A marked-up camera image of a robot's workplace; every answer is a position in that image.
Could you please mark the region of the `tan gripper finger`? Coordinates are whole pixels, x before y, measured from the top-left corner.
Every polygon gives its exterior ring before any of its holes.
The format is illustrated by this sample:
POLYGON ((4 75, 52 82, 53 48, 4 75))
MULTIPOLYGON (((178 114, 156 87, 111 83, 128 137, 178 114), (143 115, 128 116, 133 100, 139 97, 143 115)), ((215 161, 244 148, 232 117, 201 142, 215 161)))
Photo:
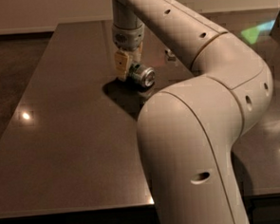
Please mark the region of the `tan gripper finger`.
POLYGON ((139 63, 142 55, 142 44, 140 44, 137 49, 134 51, 133 59, 135 62, 139 63))
POLYGON ((114 54, 114 62, 119 80, 124 82, 128 76, 129 67, 131 64, 130 55, 122 50, 117 50, 114 54))

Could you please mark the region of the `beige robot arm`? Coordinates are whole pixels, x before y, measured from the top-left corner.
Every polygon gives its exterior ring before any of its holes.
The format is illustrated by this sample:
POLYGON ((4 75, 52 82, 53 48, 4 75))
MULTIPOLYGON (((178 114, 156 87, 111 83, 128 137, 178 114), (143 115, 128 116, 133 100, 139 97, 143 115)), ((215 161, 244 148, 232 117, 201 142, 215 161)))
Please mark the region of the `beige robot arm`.
POLYGON ((138 118, 143 172, 160 224, 250 224, 231 149, 272 97, 265 61, 175 0, 113 0, 114 34, 141 20, 195 76, 149 98, 138 118))

